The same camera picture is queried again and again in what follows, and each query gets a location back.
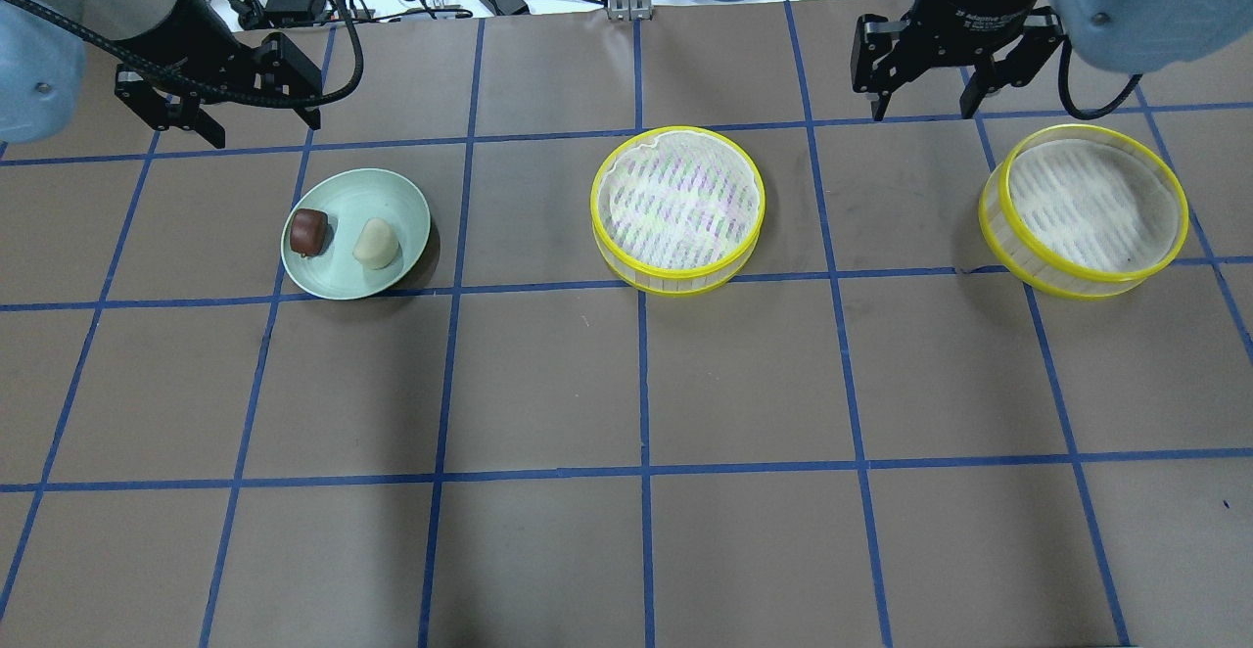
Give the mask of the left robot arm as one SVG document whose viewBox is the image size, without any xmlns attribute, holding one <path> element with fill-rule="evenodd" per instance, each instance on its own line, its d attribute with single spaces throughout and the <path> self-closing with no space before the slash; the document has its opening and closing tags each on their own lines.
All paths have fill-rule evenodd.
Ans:
<svg viewBox="0 0 1253 648">
<path fill-rule="evenodd" d="M 320 69 L 282 33 L 256 46 L 236 38 L 207 0 L 3 0 L 6 144 L 44 140 L 76 112 L 86 46 L 117 59 L 113 91 L 157 132 L 226 144 L 205 108 L 272 98 L 320 127 Z"/>
</svg>

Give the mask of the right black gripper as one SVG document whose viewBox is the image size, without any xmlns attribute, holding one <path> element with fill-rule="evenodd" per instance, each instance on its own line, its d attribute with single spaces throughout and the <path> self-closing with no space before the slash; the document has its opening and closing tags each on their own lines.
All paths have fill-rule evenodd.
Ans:
<svg viewBox="0 0 1253 648">
<path fill-rule="evenodd" d="M 882 122 L 896 91 L 936 68 L 974 66 L 959 97 L 965 120 L 1002 86 L 1026 86 L 1066 40 L 1060 16 L 1039 0 L 913 0 L 898 20 L 855 23 L 852 90 Z"/>
</svg>

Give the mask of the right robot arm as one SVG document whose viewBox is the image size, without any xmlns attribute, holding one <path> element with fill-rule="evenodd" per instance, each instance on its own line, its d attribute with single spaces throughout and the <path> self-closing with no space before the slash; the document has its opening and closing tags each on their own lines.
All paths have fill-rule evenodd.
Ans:
<svg viewBox="0 0 1253 648">
<path fill-rule="evenodd" d="M 1250 29 L 1252 0 L 913 0 L 896 20 L 855 24 L 852 90 L 875 120 L 930 69 L 969 68 L 959 113 L 975 117 L 1005 86 L 1026 86 L 1059 59 L 1069 117 L 1109 117 L 1143 76 L 1230 46 Z"/>
</svg>

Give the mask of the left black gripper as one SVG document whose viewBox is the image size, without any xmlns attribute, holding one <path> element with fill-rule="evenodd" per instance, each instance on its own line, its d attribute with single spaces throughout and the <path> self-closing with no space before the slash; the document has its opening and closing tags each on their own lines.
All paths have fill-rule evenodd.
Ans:
<svg viewBox="0 0 1253 648">
<path fill-rule="evenodd" d="M 322 91 L 320 66 L 291 38 L 269 33 L 251 49 L 205 0 L 103 0 L 103 35 L 218 90 L 304 100 Z M 147 78 L 127 63 L 117 64 L 114 95 L 154 132 L 193 132 L 211 147 L 226 148 L 226 130 L 203 109 L 212 100 Z"/>
</svg>

